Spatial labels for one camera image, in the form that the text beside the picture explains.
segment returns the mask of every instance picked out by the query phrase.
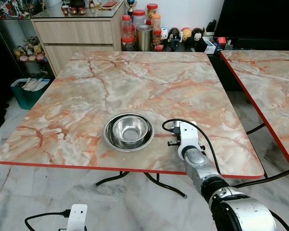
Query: metal bowl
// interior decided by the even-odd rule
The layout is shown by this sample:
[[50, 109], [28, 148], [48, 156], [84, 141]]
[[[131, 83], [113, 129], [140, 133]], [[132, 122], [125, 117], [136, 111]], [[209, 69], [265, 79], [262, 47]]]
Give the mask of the metal bowl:
[[147, 132], [148, 124], [146, 121], [135, 115], [121, 117], [112, 127], [114, 138], [125, 143], [141, 141]]
[[132, 152], [146, 147], [154, 136], [153, 124], [135, 113], [112, 117], [104, 126], [103, 138], [115, 150]]

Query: white marble floor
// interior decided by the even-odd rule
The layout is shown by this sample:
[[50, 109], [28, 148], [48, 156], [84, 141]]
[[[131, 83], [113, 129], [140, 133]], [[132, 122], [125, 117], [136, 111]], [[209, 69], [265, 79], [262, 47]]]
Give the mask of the white marble floor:
[[[261, 123], [242, 92], [229, 92], [229, 98], [245, 130]], [[0, 129], [0, 147], [26, 113], [15, 99], [10, 101], [6, 122]], [[267, 128], [251, 134], [250, 140], [269, 176], [289, 169]], [[95, 182], [116, 174], [111, 171], [0, 165], [0, 231], [25, 231], [26, 217], [63, 211], [73, 204], [88, 205], [86, 226], [89, 231], [216, 230], [208, 205], [187, 176], [160, 176], [161, 182], [180, 189], [188, 195], [187, 199], [151, 183], [141, 173], [130, 173], [98, 188], [93, 186]], [[289, 225], [289, 176], [242, 188], [242, 191], [262, 201]], [[66, 228], [67, 219], [47, 216], [30, 223], [36, 231], [56, 231]], [[284, 230], [278, 222], [277, 227], [279, 231]]]

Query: white bracket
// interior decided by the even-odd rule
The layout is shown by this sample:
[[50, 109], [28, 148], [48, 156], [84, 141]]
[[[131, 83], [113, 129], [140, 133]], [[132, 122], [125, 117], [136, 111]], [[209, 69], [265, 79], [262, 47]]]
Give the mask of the white bracket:
[[184, 160], [182, 156], [182, 150], [186, 146], [195, 146], [201, 151], [201, 148], [198, 144], [198, 130], [194, 126], [182, 122], [180, 123], [180, 135], [181, 135], [181, 142], [178, 148], [178, 155], [179, 157]]
[[84, 231], [87, 209], [87, 205], [74, 204], [72, 206], [66, 231]]

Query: marble table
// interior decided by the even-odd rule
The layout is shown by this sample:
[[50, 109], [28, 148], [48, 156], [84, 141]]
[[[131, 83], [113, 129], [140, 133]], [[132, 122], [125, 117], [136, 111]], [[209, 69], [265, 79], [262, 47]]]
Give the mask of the marble table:
[[289, 162], [289, 51], [222, 51]]
[[[136, 152], [114, 151], [102, 130], [112, 116], [136, 112], [155, 135]], [[167, 119], [196, 121], [225, 177], [255, 179], [262, 165], [204, 53], [76, 53], [0, 149], [9, 165], [185, 174]], [[209, 146], [200, 135], [207, 156]]]

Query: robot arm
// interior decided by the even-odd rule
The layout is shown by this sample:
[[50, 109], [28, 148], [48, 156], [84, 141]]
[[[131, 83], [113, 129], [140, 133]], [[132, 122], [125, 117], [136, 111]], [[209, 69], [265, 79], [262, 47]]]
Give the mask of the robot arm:
[[174, 121], [179, 157], [198, 193], [209, 204], [218, 231], [276, 231], [269, 209], [258, 200], [231, 187], [201, 152], [194, 126]]

